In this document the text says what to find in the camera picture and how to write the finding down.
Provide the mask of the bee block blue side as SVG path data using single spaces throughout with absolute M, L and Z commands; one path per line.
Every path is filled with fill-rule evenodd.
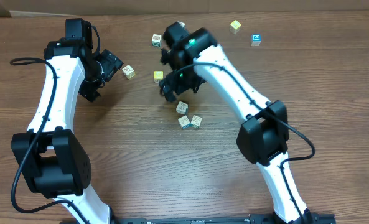
M 185 115 L 178 119 L 179 125 L 182 129 L 187 129 L 191 126 L 191 122 L 189 121 L 188 117 Z

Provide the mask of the elephant block green side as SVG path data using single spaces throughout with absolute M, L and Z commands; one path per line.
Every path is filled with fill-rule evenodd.
M 202 122 L 202 118 L 201 117 L 196 116 L 196 115 L 193 115 L 192 120 L 191 120 L 190 123 L 191 123 L 191 126 L 193 128 L 197 128 L 198 129 L 200 127 L 201 122 Z

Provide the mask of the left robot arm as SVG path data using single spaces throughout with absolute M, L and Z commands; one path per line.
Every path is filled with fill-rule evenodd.
M 42 58 L 11 60 L 13 66 L 38 63 L 45 65 L 45 82 L 37 111 L 27 131 L 11 140 L 16 178 L 50 206 L 63 205 L 77 223 L 116 223 L 112 208 L 91 186 L 91 162 L 73 122 L 78 97 L 94 101 L 123 63 L 101 49 L 96 27 L 81 18 L 65 21 L 65 36 L 49 42 Z

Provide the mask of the white block blue side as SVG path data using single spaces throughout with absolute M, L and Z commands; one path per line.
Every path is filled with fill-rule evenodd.
M 186 115 L 189 109 L 189 105 L 187 103 L 184 103 L 183 101 L 178 102 L 176 107 L 176 112 L 179 114 Z

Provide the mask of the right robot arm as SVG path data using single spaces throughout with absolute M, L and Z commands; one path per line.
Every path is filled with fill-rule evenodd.
M 253 88 L 226 56 L 223 47 L 205 28 L 190 33 L 182 22 L 168 26 L 162 36 L 168 49 L 161 50 L 161 63 L 172 72 L 160 81 L 160 94 L 169 102 L 187 90 L 198 92 L 209 83 L 231 106 L 240 130 L 236 144 L 243 156 L 259 167 L 268 186 L 276 223 L 311 223 L 311 212 L 301 199 L 292 177 L 287 141 L 292 131 L 287 109 Z

